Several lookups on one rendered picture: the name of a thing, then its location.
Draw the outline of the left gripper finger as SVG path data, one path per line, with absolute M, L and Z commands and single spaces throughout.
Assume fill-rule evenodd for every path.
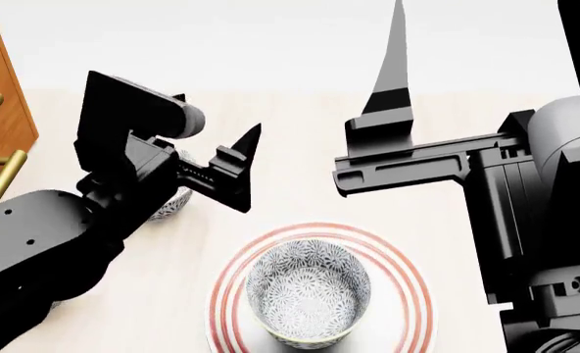
M 218 146 L 208 165 L 211 198 L 243 214 L 251 209 L 251 167 L 261 133 L 262 125 L 256 124 L 231 147 Z
M 89 173 L 134 173 L 125 155 L 131 131 L 179 138 L 187 132 L 187 105 L 123 78 L 90 71 L 73 144 L 81 168 Z

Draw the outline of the white plate with red rings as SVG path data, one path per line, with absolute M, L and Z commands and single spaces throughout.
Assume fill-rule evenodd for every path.
M 204 306 L 210 353 L 314 353 L 285 346 L 257 322 L 246 298 L 245 278 L 273 246 L 318 239 L 357 256 L 372 285 L 370 305 L 355 331 L 327 349 L 330 353 L 433 353 L 437 312 L 419 270 L 381 237 L 352 226 L 303 223 L 252 238 L 228 260 Z

